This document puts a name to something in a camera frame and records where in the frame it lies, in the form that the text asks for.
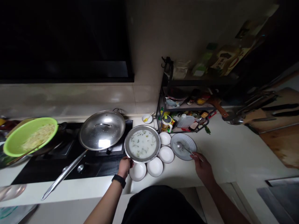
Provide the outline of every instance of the person's left hand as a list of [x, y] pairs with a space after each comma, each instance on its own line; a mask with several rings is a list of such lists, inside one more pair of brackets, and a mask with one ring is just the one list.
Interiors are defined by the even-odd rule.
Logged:
[[122, 178], [126, 179], [129, 173], [129, 169], [132, 168], [134, 165], [131, 158], [125, 156], [121, 159], [119, 163], [119, 169], [117, 175], [121, 176]]

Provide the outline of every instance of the hand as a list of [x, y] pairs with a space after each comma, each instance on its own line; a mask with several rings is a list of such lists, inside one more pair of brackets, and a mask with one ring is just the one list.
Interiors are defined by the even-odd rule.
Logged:
[[129, 169], [132, 168], [134, 165], [131, 158], [125, 156], [121, 159], [119, 163], [119, 169], [117, 175], [121, 176], [122, 178], [126, 179], [129, 173]]
[[207, 187], [207, 185], [216, 183], [211, 164], [201, 153], [193, 152], [193, 154], [190, 157], [194, 159], [197, 176], [203, 184]]

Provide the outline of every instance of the black metal shelf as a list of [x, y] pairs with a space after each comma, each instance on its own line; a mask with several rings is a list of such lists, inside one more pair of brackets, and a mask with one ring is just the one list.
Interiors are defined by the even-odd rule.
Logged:
[[[164, 76], [169, 82], [170, 75], [166, 72]], [[194, 77], [191, 73], [188, 73], [182, 80], [171, 80], [170, 86], [220, 86], [220, 85], [235, 85], [238, 82], [237, 79], [232, 79], [230, 76], [223, 76], [217, 78], [208, 77]]]
[[159, 99], [162, 102], [162, 105], [160, 105], [160, 106], [164, 107], [165, 112], [187, 111], [187, 110], [198, 111], [198, 110], [214, 110], [215, 109], [215, 107], [212, 104], [209, 104], [209, 103], [205, 103], [202, 106], [199, 106], [196, 103], [193, 103], [192, 105], [188, 105], [187, 104], [188, 100], [185, 100], [185, 102], [183, 102], [179, 107], [173, 108], [173, 107], [166, 104], [165, 91], [166, 91], [166, 87], [162, 87], [161, 95], [160, 95], [160, 99]]
[[[182, 103], [179, 107], [173, 108], [166, 103], [166, 95], [170, 89], [171, 86], [217, 86], [217, 85], [234, 85], [237, 83], [238, 80], [234, 80], [231, 77], [219, 77], [219, 78], [196, 78], [191, 76], [190, 74], [187, 74], [185, 79], [183, 80], [172, 80], [173, 77], [173, 61], [170, 59], [170, 57], [167, 57], [164, 59], [164, 65], [161, 64], [161, 66], [164, 68], [164, 74], [163, 74], [163, 81], [161, 84], [160, 94], [159, 94], [159, 100], [157, 104], [157, 111], [156, 111], [156, 119], [158, 124], [158, 132], [160, 133], [162, 130], [162, 122], [161, 119], [164, 116], [165, 112], [171, 112], [171, 111], [199, 111], [199, 110], [209, 110], [211, 111], [209, 115], [211, 115], [216, 109], [213, 105], [205, 103], [202, 106], [199, 106], [195, 103], [192, 105], [188, 105], [185, 101]], [[172, 133], [190, 133], [190, 132], [199, 132], [200, 130], [204, 129], [209, 124], [209, 116], [207, 116], [207, 121], [204, 125], [199, 126], [197, 125], [196, 129], [194, 131], [183, 131], [180, 128], [174, 129]]]

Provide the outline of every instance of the bowl of soup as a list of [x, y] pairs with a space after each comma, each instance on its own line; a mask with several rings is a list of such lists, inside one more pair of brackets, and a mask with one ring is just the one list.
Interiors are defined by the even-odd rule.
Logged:
[[125, 152], [136, 163], [153, 160], [160, 151], [161, 140], [158, 132], [147, 125], [132, 128], [125, 139]]

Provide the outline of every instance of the black pants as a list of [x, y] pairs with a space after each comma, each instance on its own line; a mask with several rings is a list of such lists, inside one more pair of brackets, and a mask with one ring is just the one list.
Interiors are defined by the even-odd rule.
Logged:
[[204, 223], [184, 195], [168, 186], [151, 186], [130, 198], [122, 224]]

